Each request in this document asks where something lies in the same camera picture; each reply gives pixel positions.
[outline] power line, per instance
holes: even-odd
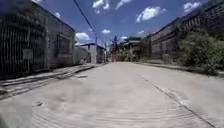
[[[77,0],[73,0],[75,2],[75,5],[77,6],[78,10],[81,12],[82,16],[84,17],[86,23],[89,25],[89,27],[93,30],[93,33],[96,37],[96,43],[97,43],[97,33],[95,31],[95,29],[93,29],[93,26],[91,25],[91,23],[89,22],[88,18],[86,17],[85,13],[82,11],[81,7],[79,6]]]

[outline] vegetation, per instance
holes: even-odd
[[[214,75],[217,69],[224,69],[224,42],[205,31],[190,32],[180,43],[180,62]]]

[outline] sidewalk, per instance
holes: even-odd
[[[168,64],[151,64],[151,63],[143,63],[143,62],[136,62],[136,64],[204,74],[203,69],[201,68],[181,67],[178,65],[168,65]],[[217,76],[224,77],[224,71],[217,71]]]
[[[24,78],[0,81],[0,100],[33,90],[35,88],[39,88],[41,86],[45,86],[51,82],[57,82],[59,80],[69,78],[79,72],[99,66],[101,65],[85,64],[81,66],[55,69],[52,72]]]

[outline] blue sky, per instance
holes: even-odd
[[[79,43],[94,42],[94,34],[73,0],[33,0],[76,31]],[[77,0],[97,31],[99,44],[113,36],[144,36],[208,0]]]

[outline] building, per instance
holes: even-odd
[[[0,15],[0,79],[47,69],[46,28],[26,15],[26,7],[10,6]]]
[[[46,27],[47,63],[50,68],[71,66],[75,30],[36,3],[32,3],[31,9],[32,15]]]
[[[73,64],[74,30],[30,0],[0,12],[0,79]]]
[[[141,58],[149,59],[151,57],[151,34],[142,39]]]
[[[89,43],[81,45],[82,48],[85,48],[91,55],[91,63],[104,63],[105,62],[105,48],[95,44]]]
[[[139,60],[141,56],[142,38],[141,37],[129,37],[125,39],[124,50],[128,51],[134,58]]]
[[[91,55],[87,51],[87,49],[82,48],[81,46],[75,46],[73,61],[75,65],[82,64],[82,63],[90,63]]]
[[[180,19],[177,18],[150,35],[152,59],[163,59],[165,54],[174,57],[178,49],[179,23]]]
[[[180,38],[198,28],[224,40],[224,0],[210,0],[151,34],[151,58],[175,60]]]

